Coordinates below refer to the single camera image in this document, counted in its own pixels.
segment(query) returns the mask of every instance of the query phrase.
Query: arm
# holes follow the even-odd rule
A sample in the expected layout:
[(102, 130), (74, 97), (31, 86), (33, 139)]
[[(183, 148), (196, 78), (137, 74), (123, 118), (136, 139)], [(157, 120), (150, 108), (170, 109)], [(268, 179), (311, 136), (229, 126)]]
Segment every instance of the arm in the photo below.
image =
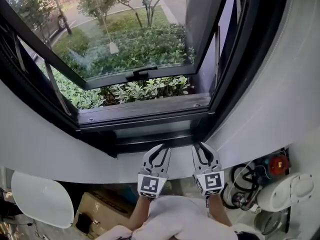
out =
[(220, 195), (213, 194), (209, 197), (208, 201), (209, 201), (209, 212), (213, 216), (213, 218), (217, 222), (231, 227), (232, 224), (225, 212), (225, 207), (222, 204)]
[(129, 219), (128, 228), (131, 231), (141, 228), (143, 223), (148, 218), (149, 207), (150, 207), (149, 199), (147, 197), (140, 196), (138, 199), (138, 202), (136, 203), (134, 211)]

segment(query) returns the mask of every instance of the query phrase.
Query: white wall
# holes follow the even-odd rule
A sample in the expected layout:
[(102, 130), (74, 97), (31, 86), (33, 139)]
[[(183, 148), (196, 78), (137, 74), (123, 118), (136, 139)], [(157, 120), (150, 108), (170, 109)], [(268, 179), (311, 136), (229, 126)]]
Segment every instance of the white wall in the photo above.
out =
[(291, 172), (311, 174), (315, 183), (312, 197), (292, 207), (292, 227), (299, 225), (300, 239), (308, 240), (320, 227), (320, 128), (289, 145)]
[(288, 0), (273, 48), (240, 102), (207, 142), (234, 166), (320, 126), (320, 0)]
[[(288, 0), (286, 9), (289, 17), (270, 59), (208, 141), (224, 168), (266, 155), (320, 126), (320, 3), (293, 0), (291, 5)], [(0, 165), (68, 182), (137, 181), (143, 153), (107, 156), (44, 120), (2, 82), (0, 104)], [(174, 148), (170, 177), (193, 172), (191, 148)]]

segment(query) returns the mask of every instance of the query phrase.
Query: green bush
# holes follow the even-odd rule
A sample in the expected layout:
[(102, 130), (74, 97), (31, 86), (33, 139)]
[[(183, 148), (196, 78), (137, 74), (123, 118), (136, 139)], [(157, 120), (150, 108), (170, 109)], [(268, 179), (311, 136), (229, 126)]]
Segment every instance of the green bush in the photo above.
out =
[[(41, 71), (48, 77), (46, 66), (38, 64)], [(100, 107), (105, 99), (101, 95), (101, 89), (83, 90), (66, 78), (63, 74), (52, 68), (53, 76), (62, 95), (66, 97), (76, 108), (93, 109)]]
[(190, 87), (188, 78), (170, 76), (144, 81), (113, 85), (109, 90), (119, 103), (161, 99), (164, 97), (187, 95)]
[(111, 55), (106, 35), (90, 39), (80, 29), (75, 40), (64, 36), (54, 46), (54, 52), (83, 78), (112, 75), (130, 69), (149, 66), (172, 67), (192, 62), (194, 54), (185, 46), (185, 27), (169, 26), (135, 28), (112, 33), (119, 52)]
[[(38, 66), (48, 77), (45, 65), (38, 64)], [(188, 78), (184, 76), (171, 76), (126, 84), (115, 84), (93, 90), (83, 90), (55, 68), (52, 68), (52, 72), (62, 95), (80, 110), (119, 103), (187, 95), (188, 90), (194, 88), (190, 86)]]
[(119, 53), (93, 62), (92, 76), (114, 74), (146, 65), (172, 67), (189, 61), (185, 46), (185, 27), (170, 26), (129, 29), (113, 33)]

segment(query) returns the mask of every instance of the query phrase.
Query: car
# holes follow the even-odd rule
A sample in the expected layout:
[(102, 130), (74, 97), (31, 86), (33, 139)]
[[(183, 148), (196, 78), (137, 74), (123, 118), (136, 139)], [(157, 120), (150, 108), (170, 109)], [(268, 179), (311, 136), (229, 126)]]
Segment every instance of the car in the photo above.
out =
[[(28, 17), (27, 13), (21, 15), (22, 19), (24, 19), (25, 17)], [(65, 20), (67, 20), (66, 16), (62, 15), (59, 9), (56, 8), (50, 13), (49, 18), (45, 22), (45, 24), (42, 25), (42, 31), (39, 27), (36, 26), (32, 29), (32, 32), (35, 33), (35, 35), (45, 44), (47, 44), (48, 40), (52, 41), (58, 33), (66, 28)], [(24, 42), (22, 42), (22, 45), (31, 56), (31, 58), (33, 58), (33, 60), (35, 61), (38, 58), (38, 55)]]

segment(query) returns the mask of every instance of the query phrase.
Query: window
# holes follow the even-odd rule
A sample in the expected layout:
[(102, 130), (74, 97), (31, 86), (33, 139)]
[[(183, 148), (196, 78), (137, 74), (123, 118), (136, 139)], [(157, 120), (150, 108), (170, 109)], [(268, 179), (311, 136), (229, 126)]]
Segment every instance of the window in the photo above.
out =
[(0, 0), (0, 78), (111, 156), (205, 141), (257, 72), (285, 4)]
[(5, 1), (7, 20), (19, 22), (22, 40), (90, 90), (195, 74), (217, 24), (208, 16), (215, 18), (222, 0)]

